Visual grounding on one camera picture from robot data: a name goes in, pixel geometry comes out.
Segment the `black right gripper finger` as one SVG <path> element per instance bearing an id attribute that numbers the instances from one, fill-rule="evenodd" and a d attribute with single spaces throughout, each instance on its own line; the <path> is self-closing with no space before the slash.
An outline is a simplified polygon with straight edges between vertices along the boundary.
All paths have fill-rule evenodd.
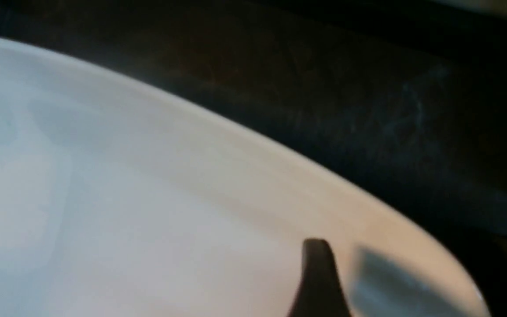
<path id="1" fill-rule="evenodd" d="M 301 280 L 289 317 L 349 317 L 334 253 L 324 239 L 302 243 Z"/>

